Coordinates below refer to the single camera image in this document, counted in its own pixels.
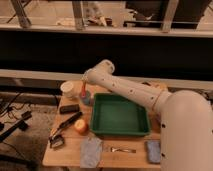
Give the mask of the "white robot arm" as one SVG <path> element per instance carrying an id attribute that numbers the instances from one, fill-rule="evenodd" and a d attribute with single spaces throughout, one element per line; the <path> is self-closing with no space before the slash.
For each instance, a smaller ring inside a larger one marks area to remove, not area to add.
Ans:
<path id="1" fill-rule="evenodd" d="M 213 171 L 213 108 L 191 90 L 171 93 L 122 79 L 114 64 L 103 60 L 83 74 L 102 86 L 161 116 L 161 171 Z"/>

